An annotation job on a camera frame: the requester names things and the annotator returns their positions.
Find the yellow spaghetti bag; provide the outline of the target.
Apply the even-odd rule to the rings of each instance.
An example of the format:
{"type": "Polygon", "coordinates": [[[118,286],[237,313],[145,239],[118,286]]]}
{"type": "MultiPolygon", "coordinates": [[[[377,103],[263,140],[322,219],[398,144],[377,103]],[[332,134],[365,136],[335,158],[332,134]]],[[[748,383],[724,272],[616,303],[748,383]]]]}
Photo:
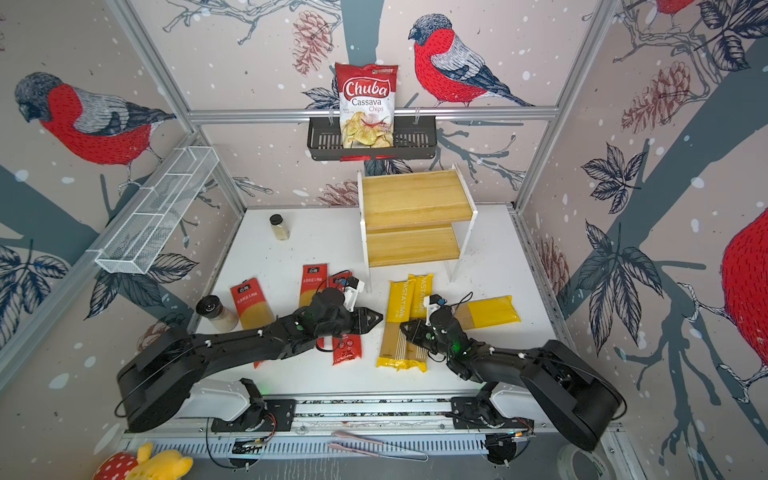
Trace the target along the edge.
{"type": "Polygon", "coordinates": [[[454,317],[463,330],[495,327],[521,321],[511,296],[470,301],[456,308],[454,317]]]}
{"type": "MultiPolygon", "coordinates": [[[[414,281],[414,296],[410,308],[409,320],[425,320],[427,316],[424,299],[432,294],[433,274],[410,275],[414,281]]],[[[421,372],[427,371],[427,351],[409,342],[406,343],[406,360],[410,368],[418,368],[421,372]]]]}
{"type": "Polygon", "coordinates": [[[407,358],[407,341],[400,325],[410,320],[411,306],[415,293],[415,280],[390,282],[385,328],[377,367],[406,370],[414,367],[414,361],[407,358]]]}

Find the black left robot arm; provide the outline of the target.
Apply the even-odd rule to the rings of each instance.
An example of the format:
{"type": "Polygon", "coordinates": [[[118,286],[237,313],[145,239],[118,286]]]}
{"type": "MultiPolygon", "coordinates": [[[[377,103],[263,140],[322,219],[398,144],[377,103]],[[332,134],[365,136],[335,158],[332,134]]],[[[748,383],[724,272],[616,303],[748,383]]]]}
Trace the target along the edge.
{"type": "Polygon", "coordinates": [[[337,289],[316,294],[311,304],[259,329],[190,334],[171,328],[117,374],[118,404],[128,429],[154,429],[178,413],[200,380],[247,363],[283,360],[316,346],[323,337],[365,335],[384,320],[366,307],[351,310],[337,289]]]}

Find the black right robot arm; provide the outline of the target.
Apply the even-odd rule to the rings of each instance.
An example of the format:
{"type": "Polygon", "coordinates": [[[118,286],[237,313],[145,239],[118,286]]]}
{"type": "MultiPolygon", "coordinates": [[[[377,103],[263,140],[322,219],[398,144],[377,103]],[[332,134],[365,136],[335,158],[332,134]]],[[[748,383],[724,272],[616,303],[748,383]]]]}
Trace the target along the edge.
{"type": "Polygon", "coordinates": [[[527,389],[558,432],[583,450],[594,450],[609,424],[626,413],[618,390],[558,340],[527,350],[496,348],[469,338],[449,308],[405,322],[400,331],[409,343],[442,355],[465,381],[527,389]]]}

